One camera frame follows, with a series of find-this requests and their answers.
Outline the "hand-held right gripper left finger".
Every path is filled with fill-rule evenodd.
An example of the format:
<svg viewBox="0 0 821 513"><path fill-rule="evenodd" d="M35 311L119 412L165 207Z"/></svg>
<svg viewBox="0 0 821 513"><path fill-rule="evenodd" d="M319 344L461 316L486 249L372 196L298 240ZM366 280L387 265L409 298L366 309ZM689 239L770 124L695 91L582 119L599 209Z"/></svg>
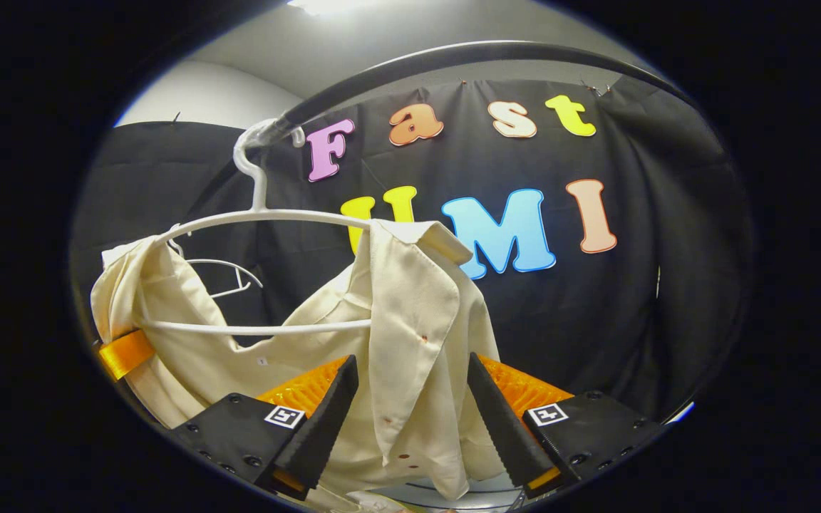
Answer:
<svg viewBox="0 0 821 513"><path fill-rule="evenodd" d="M356 357L346 355L261 398L229 393L170 434L251 486L306 499L328 464L358 384Z"/></svg>

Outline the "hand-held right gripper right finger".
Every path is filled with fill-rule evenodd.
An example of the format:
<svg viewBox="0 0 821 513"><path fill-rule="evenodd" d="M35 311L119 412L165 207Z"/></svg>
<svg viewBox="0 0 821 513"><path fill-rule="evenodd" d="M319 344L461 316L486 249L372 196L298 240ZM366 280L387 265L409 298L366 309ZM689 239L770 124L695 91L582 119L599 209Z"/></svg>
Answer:
<svg viewBox="0 0 821 513"><path fill-rule="evenodd" d="M595 480L668 431L605 393L568 393L476 353L467 383L506 474L528 499Z"/></svg>

